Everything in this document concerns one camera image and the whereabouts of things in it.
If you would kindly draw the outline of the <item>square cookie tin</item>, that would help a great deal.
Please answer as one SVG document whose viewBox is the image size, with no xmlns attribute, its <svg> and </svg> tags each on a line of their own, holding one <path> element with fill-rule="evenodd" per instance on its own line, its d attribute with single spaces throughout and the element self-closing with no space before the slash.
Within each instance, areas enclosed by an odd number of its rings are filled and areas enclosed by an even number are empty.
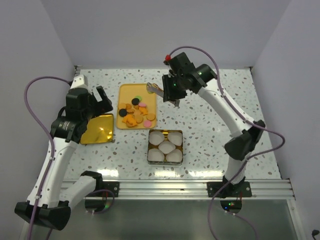
<svg viewBox="0 0 320 240">
<path fill-rule="evenodd" d="M 147 162 L 150 165 L 180 166 L 183 163 L 183 132 L 151 129 L 148 134 Z"/>
</svg>

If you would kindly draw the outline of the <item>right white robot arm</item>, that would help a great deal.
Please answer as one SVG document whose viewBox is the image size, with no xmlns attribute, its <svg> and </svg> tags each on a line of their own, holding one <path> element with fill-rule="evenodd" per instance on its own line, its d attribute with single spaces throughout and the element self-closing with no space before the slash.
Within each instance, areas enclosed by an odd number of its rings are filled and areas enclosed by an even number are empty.
<svg viewBox="0 0 320 240">
<path fill-rule="evenodd" d="M 169 73 L 162 76 L 164 102 L 183 99 L 187 91 L 191 91 L 204 99 L 228 127 L 231 139 L 224 149 L 229 160 L 222 189 L 227 196 L 235 196 L 245 180 L 247 158 L 254 151 L 266 126 L 264 121 L 238 115 L 241 108 L 234 101 L 226 100 L 228 95 L 218 83 L 218 73 L 209 65 L 196 67 L 185 52 L 174 57 L 167 55 L 164 64 L 170 67 Z"/>
</svg>

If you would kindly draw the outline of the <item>pink round cookie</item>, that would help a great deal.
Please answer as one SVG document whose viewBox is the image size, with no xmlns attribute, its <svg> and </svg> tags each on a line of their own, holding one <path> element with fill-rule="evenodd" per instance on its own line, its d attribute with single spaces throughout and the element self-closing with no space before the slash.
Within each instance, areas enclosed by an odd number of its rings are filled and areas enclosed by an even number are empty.
<svg viewBox="0 0 320 240">
<path fill-rule="evenodd" d="M 138 104 L 138 106 L 139 106 L 139 107 L 142 107 L 142 108 L 145 108 L 147 105 L 146 105 L 145 103 L 143 103 L 143 102 L 140 102 L 140 103 Z"/>
<path fill-rule="evenodd" d="M 143 126 L 144 126 L 145 128 L 150 128 L 151 125 L 152 125 L 152 122 L 149 121 L 149 120 L 145 120 L 145 121 L 143 122 Z"/>
</svg>

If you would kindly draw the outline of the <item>round tan biscuit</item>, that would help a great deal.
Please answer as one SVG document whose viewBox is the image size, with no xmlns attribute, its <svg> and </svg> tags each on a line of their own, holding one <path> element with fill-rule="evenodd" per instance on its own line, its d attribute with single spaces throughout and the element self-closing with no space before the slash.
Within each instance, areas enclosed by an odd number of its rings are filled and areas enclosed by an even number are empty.
<svg viewBox="0 0 320 240">
<path fill-rule="evenodd" d="M 135 121 L 138 124 L 140 124 L 144 119 L 142 113 L 139 110 L 136 110 L 133 115 L 134 115 Z"/>
<path fill-rule="evenodd" d="M 153 121 L 155 118 L 156 118 L 156 115 L 154 113 L 149 113 L 146 116 L 146 119 L 149 120 L 149 121 Z"/>
</svg>

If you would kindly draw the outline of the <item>orange fish cookie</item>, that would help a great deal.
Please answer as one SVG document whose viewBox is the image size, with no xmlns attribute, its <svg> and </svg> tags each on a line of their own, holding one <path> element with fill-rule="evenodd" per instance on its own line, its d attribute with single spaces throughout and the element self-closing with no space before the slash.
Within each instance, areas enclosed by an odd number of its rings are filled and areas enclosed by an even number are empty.
<svg viewBox="0 0 320 240">
<path fill-rule="evenodd" d="M 140 113 L 141 113 L 143 116 L 145 116 L 145 115 L 148 114 L 148 110 L 147 110 L 147 108 L 145 108 L 145 107 L 139 107 L 138 110 L 140 111 Z"/>
<path fill-rule="evenodd" d="M 122 122 L 126 124 L 128 128 L 132 128 L 138 125 L 137 121 L 135 120 L 134 116 L 131 114 L 126 115 Z"/>
</svg>

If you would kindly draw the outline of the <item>left black mounting bracket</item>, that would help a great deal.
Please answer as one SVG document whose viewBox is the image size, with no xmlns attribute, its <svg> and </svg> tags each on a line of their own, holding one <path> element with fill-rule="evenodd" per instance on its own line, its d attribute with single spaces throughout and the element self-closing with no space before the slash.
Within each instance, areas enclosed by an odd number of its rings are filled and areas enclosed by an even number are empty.
<svg viewBox="0 0 320 240">
<path fill-rule="evenodd" d="M 103 181 L 102 189 L 113 192 L 114 197 L 117 198 L 119 196 L 120 183 L 118 181 Z M 110 193 L 105 191 L 101 192 L 99 196 L 103 198 L 112 197 Z"/>
</svg>

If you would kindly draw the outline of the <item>gold tin lid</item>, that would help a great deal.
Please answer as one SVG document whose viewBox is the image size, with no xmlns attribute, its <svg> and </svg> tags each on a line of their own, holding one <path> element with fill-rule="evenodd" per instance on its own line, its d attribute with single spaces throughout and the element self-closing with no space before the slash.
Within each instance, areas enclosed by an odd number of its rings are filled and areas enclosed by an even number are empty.
<svg viewBox="0 0 320 240">
<path fill-rule="evenodd" d="M 80 144 L 104 144 L 113 141 L 114 115 L 103 114 L 92 118 L 85 133 L 81 136 Z"/>
</svg>

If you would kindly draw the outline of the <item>black sandwich cookie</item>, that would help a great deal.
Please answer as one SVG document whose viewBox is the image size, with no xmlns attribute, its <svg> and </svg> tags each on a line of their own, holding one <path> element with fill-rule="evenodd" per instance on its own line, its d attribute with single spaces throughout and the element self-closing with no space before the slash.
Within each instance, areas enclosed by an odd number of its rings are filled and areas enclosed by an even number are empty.
<svg viewBox="0 0 320 240">
<path fill-rule="evenodd" d="M 139 98 L 133 98 L 132 100 L 131 100 L 131 103 L 134 105 L 134 106 L 136 106 L 136 105 L 138 105 L 139 103 L 140 103 L 140 99 Z"/>
<path fill-rule="evenodd" d="M 127 112 L 127 110 L 125 108 L 121 108 L 118 111 L 118 114 L 119 114 L 120 117 L 124 118 L 128 114 L 128 112 Z"/>
</svg>

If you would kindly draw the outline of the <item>black mounting bracket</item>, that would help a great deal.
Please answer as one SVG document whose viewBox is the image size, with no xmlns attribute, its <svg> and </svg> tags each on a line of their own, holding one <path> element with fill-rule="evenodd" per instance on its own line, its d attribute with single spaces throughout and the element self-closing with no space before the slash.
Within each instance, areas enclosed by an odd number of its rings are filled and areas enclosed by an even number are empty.
<svg viewBox="0 0 320 240">
<path fill-rule="evenodd" d="M 103 181 L 102 189 L 113 192 L 114 197 L 117 198 L 119 196 L 120 183 L 118 181 Z M 112 197 L 110 193 L 105 191 L 101 192 L 99 196 L 103 198 Z"/>
<path fill-rule="evenodd" d="M 206 190 L 209 198 L 212 198 L 219 189 L 223 186 L 222 181 L 209 181 L 206 183 Z M 251 185 L 248 181 L 244 181 L 238 184 L 228 184 L 224 189 L 222 189 L 217 195 L 216 198 L 250 198 L 252 197 Z"/>
</svg>

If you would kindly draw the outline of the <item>right black mounting bracket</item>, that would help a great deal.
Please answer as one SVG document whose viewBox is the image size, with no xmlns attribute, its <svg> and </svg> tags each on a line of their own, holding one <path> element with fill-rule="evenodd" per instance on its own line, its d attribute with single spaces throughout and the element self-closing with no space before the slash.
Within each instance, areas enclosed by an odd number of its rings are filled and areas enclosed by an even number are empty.
<svg viewBox="0 0 320 240">
<path fill-rule="evenodd" d="M 206 190 L 209 198 L 212 198 L 219 189 L 223 186 L 222 181 L 209 181 L 206 183 Z M 250 198 L 252 197 L 251 185 L 248 181 L 244 181 L 238 184 L 228 184 L 224 189 L 222 189 L 217 195 L 216 198 Z"/>
</svg>

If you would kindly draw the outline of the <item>metal serving tongs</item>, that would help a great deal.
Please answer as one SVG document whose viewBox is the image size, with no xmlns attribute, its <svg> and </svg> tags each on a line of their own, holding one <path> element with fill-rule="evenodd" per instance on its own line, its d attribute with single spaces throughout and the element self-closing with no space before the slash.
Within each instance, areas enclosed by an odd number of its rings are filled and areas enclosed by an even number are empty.
<svg viewBox="0 0 320 240">
<path fill-rule="evenodd" d="M 160 96 L 163 100 L 165 100 L 165 93 L 164 91 L 155 83 L 148 82 L 146 84 L 146 90 L 154 92 L 154 94 Z M 179 100 L 168 100 L 169 103 L 173 104 L 175 107 L 179 107 L 180 101 Z"/>
</svg>

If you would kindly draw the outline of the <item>yellow plastic tray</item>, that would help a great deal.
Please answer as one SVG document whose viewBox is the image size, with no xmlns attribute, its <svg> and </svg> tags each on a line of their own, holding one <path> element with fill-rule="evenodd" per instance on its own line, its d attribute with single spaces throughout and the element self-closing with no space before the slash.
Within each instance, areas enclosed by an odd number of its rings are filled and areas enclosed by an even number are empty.
<svg viewBox="0 0 320 240">
<path fill-rule="evenodd" d="M 132 84 L 123 84 L 119 87 L 119 94 L 118 94 L 118 104 L 117 104 L 117 111 L 116 111 L 116 127 L 120 130 L 142 130 L 142 129 L 151 129 L 156 126 L 157 123 L 157 96 L 155 93 L 149 94 L 147 92 L 147 84 L 146 83 L 132 83 Z M 123 117 L 119 116 L 119 103 L 126 104 L 127 115 L 133 115 L 135 111 L 139 111 L 139 105 L 133 105 L 132 99 L 135 96 L 141 96 L 142 100 L 140 103 L 145 103 L 148 111 L 148 114 L 152 113 L 155 114 L 155 119 L 152 122 L 150 127 L 144 127 L 144 121 L 147 120 L 147 115 L 143 115 L 143 121 L 138 123 L 134 127 L 127 127 L 125 123 L 122 122 Z"/>
</svg>

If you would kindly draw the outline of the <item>aluminium frame rail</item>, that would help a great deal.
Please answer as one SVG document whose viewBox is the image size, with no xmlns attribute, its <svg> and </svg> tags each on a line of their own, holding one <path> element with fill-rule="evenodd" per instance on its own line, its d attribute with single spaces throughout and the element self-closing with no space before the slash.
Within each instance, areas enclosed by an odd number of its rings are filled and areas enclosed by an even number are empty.
<svg viewBox="0 0 320 240">
<path fill-rule="evenodd" d="M 104 180 L 120 200 L 209 200 L 219 180 Z M 294 200 L 289 180 L 247 180 L 228 199 Z"/>
</svg>

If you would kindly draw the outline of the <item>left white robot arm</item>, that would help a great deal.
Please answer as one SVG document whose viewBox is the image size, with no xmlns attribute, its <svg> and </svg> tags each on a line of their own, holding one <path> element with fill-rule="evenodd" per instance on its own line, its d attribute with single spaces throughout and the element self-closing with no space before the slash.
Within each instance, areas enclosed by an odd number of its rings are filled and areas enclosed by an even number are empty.
<svg viewBox="0 0 320 240">
<path fill-rule="evenodd" d="M 68 189 L 61 191 L 70 159 L 77 149 L 91 119 L 113 110 L 102 86 L 96 87 L 98 101 L 88 87 L 88 79 L 80 74 L 68 82 L 70 89 L 65 106 L 45 133 L 48 149 L 38 179 L 27 199 L 18 202 L 15 214 L 29 223 L 61 231 L 67 225 L 72 209 L 86 196 L 103 193 L 103 177 L 94 171 L 84 171 Z"/>
</svg>

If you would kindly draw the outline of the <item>white paper cup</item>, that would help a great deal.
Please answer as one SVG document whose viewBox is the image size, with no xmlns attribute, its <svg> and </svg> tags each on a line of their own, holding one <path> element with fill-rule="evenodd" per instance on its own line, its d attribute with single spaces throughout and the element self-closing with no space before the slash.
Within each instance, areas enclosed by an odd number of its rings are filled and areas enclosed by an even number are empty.
<svg viewBox="0 0 320 240">
<path fill-rule="evenodd" d="M 149 134 L 149 143 L 158 146 L 165 140 L 165 136 L 161 131 L 152 131 Z"/>
<path fill-rule="evenodd" d="M 180 163 L 183 160 L 183 154 L 179 149 L 175 149 L 166 155 L 166 161 L 171 163 Z"/>
<path fill-rule="evenodd" d="M 148 151 L 147 160 L 149 162 L 163 162 L 165 156 L 162 151 L 157 148 L 152 148 Z"/>
<path fill-rule="evenodd" d="M 183 142 L 183 134 L 179 131 L 169 132 L 167 139 L 176 146 L 181 146 Z"/>
<path fill-rule="evenodd" d="M 158 149 L 164 154 L 167 155 L 173 150 L 176 149 L 176 146 L 170 141 L 163 141 L 159 144 Z"/>
</svg>

